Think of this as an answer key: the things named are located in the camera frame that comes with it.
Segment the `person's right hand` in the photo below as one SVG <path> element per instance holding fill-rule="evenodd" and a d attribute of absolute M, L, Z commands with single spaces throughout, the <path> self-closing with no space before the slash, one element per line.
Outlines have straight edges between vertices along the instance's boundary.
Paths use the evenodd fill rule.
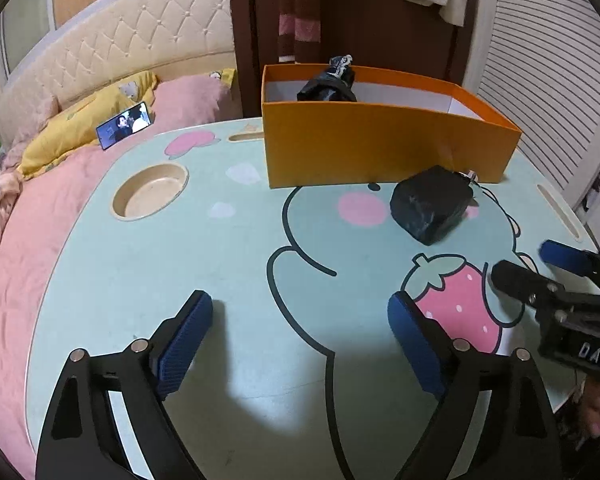
<path fill-rule="evenodd" d="M 585 439 L 600 437 L 600 380 L 585 378 L 579 398 L 580 434 Z"/>

